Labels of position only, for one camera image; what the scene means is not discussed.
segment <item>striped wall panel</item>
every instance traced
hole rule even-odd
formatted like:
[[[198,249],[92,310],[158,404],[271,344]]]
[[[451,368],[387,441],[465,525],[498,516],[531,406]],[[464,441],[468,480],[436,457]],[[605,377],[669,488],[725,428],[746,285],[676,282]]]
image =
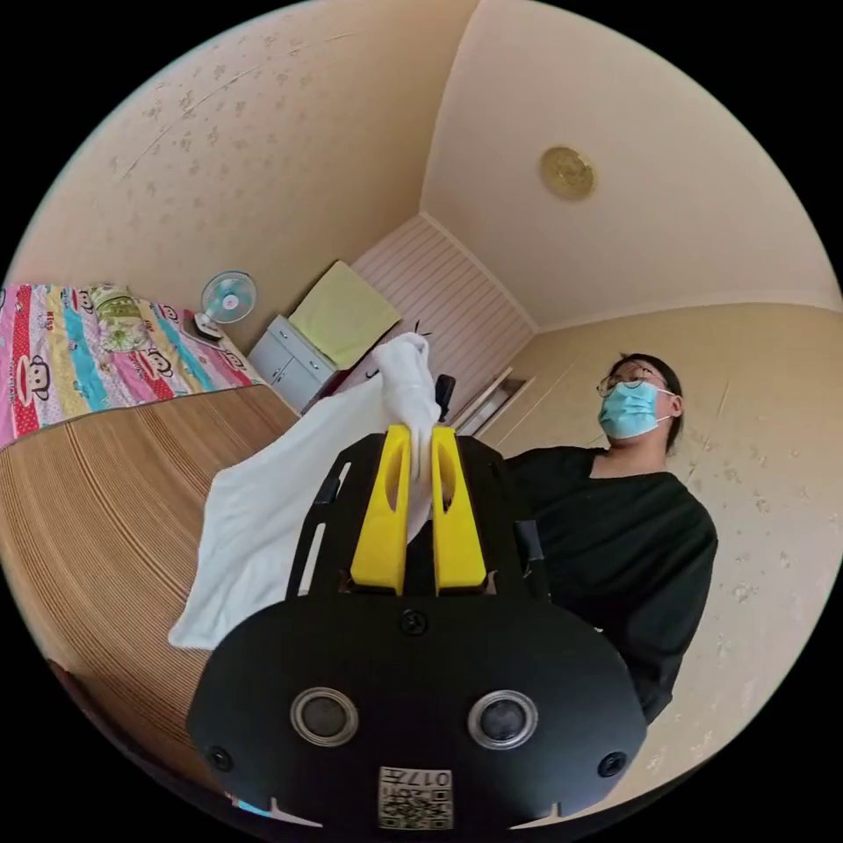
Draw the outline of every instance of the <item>striped wall panel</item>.
[[[498,286],[453,240],[415,216],[354,264],[403,317],[385,337],[414,329],[430,332],[430,371],[457,379],[453,416],[505,369],[533,331]],[[365,380],[375,366],[367,357],[341,389]]]

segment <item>white cloth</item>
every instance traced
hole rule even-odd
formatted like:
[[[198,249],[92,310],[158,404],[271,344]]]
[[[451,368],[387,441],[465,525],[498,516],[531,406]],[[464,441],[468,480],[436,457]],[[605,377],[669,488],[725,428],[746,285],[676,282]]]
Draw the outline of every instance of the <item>white cloth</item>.
[[[205,502],[196,579],[169,632],[176,647],[212,650],[235,626],[285,598],[307,511],[337,454],[406,424],[413,452],[407,541],[430,511],[430,437],[439,418],[428,343],[404,334],[376,349],[380,373],[318,401],[276,442],[221,471]],[[301,593],[310,586],[308,571]]]

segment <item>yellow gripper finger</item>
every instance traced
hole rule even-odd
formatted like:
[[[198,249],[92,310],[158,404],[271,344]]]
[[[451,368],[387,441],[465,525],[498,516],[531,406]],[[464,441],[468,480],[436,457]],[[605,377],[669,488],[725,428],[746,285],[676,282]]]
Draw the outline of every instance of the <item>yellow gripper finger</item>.
[[[358,586],[404,589],[407,561],[407,509],[410,495],[410,431],[393,424],[386,431],[369,507],[351,562]]]
[[[452,428],[434,428],[431,456],[436,593],[479,587],[486,579],[486,564]]]

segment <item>blue surgical mask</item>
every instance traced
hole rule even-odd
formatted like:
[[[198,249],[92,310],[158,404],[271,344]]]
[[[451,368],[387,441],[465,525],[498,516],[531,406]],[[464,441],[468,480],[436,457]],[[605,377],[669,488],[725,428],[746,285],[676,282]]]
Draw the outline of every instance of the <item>blue surgical mask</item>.
[[[670,416],[656,418],[656,400],[659,393],[669,393],[647,381],[626,384],[619,383],[603,399],[603,407],[597,421],[610,439],[631,439],[649,433]]]

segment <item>electric fan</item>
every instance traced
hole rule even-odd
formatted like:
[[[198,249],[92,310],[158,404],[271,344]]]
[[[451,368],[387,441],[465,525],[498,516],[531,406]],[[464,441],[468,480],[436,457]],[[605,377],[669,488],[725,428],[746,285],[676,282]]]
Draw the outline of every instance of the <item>electric fan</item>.
[[[255,282],[245,272],[229,270],[213,277],[202,291],[202,313],[194,314],[196,329],[210,339],[220,339],[215,323],[242,319],[255,306]]]

